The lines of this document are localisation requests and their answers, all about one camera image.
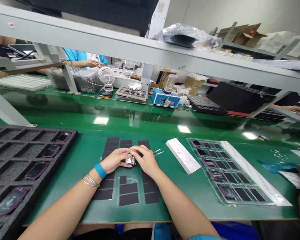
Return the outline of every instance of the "small electronic component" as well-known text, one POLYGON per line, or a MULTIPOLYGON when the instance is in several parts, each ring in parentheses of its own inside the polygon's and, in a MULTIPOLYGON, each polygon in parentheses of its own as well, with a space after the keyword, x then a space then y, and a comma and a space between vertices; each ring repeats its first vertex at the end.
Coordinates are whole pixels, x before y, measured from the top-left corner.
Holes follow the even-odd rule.
POLYGON ((214 164, 213 161, 208 160, 208 159, 203 159, 202 160, 203 164, 207 167, 207 168, 215 168, 216 165, 214 164))
POLYGON ((28 191, 29 189, 19 187, 10 192, 0 203, 0 216, 8 215, 13 212, 22 202, 28 191))
POLYGON ((49 163, 37 163, 33 168, 29 170, 29 172, 27 172, 25 179, 36 180, 40 177, 44 170, 46 170, 48 165, 49 163))
POLYGON ((66 142, 68 138, 71 136, 71 133, 61 133, 57 138, 57 142, 66 142))
POLYGON ((102 93, 100 93, 100 97, 102 98, 112 98, 113 92, 109 92, 109 91, 103 91, 102 93))
POLYGON ((199 156, 204 156, 204 157, 207 156, 206 152, 202 149, 196 149, 196 151, 199 156))
POLYGON ((230 187, 221 185, 219 186, 219 189, 226 198, 236 199, 236 194, 233 192, 233 190, 230 187))
POLYGON ((213 180, 218 181, 218 182, 223 181, 223 175, 221 172, 213 170, 213 171, 210 171, 209 174, 213 180))
POLYGON ((135 165, 135 159, 134 156, 131 155, 131 157, 129 157, 128 159, 126 159, 126 164, 127 165, 135 165))
POLYGON ((195 147, 199 147, 201 144, 198 140, 193 140, 192 145, 195 146, 195 147))
POLYGON ((53 158, 55 155, 57 155, 57 153, 59 152, 60 149, 61 149, 61 146, 52 145, 43 153, 43 157, 44 158, 53 158))

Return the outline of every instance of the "white shelf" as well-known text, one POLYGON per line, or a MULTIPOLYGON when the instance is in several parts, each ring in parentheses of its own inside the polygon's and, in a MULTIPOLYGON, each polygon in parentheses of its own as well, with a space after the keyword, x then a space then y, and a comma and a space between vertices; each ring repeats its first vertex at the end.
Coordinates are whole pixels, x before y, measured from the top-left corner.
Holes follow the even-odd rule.
POLYGON ((300 92, 300 73, 0 5, 0 35, 300 92), (10 28, 8 22, 14 23, 10 28))

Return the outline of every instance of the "person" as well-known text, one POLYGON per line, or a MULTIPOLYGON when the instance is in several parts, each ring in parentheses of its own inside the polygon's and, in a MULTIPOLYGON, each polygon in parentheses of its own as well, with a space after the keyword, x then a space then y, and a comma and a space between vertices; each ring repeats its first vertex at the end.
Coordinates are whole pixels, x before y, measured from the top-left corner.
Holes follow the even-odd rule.
POLYGON ((300 240, 300 220, 294 221, 252 221, 261 240, 300 240))
POLYGON ((300 111, 300 107, 296 106, 296 104, 300 101, 300 93, 290 92, 285 97, 281 98, 273 107, 282 108, 288 111, 300 111))
POLYGON ((66 58, 68 60, 69 65, 71 66, 72 61, 75 67, 79 68, 95 68, 95 67, 103 67, 108 65, 108 61, 105 56, 97 55, 92 53, 86 53, 78 50, 73 50, 69 48, 64 48, 66 53, 66 58))
POLYGON ((87 175, 80 179, 67 193, 35 219, 18 240, 67 240, 73 232, 76 235, 74 237, 75 240, 151 239, 151 229, 131 229, 128 224, 125 225, 124 229, 129 230, 123 233, 122 238, 113 229, 98 229, 85 233, 81 231, 79 235, 77 230, 74 231, 92 196, 95 194, 97 186, 102 184, 102 179, 105 175, 110 174, 119 166, 132 167, 132 165, 127 165, 123 161, 131 157, 130 154, 126 153, 132 149, 134 150, 130 154, 135 157, 142 170, 158 185, 171 218, 182 239, 220 239, 219 234, 207 217, 158 167, 152 151, 146 146, 141 145, 133 146, 130 149, 119 148, 114 150, 87 175), (130 235, 130 238, 125 238, 126 233, 130 235))

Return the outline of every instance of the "gray foam tray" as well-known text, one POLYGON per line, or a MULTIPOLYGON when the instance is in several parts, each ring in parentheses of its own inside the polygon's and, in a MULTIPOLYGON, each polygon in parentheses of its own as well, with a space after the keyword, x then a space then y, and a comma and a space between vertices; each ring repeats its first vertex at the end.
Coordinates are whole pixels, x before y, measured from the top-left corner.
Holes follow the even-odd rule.
POLYGON ((12 236, 30 214, 77 135, 76 130, 68 129, 0 126, 0 202, 17 187, 29 189, 12 213, 0 216, 0 240, 13 239, 12 236), (71 133, 68 140, 56 142, 64 132, 71 133), (43 153, 50 145, 60 145, 61 149, 53 158, 43 158, 43 153), (26 173, 39 162, 48 162, 48 168, 37 180, 25 180, 26 173))

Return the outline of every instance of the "wrist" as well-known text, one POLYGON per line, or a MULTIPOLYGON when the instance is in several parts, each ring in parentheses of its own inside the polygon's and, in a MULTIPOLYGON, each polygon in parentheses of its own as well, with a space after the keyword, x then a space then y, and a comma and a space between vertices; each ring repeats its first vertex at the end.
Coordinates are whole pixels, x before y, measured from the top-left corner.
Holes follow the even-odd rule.
POLYGON ((95 168, 93 168, 90 172, 89 172, 90 177, 92 178, 93 181, 95 181, 96 183, 100 184, 102 181, 102 178, 99 176, 98 172, 96 171, 95 168))

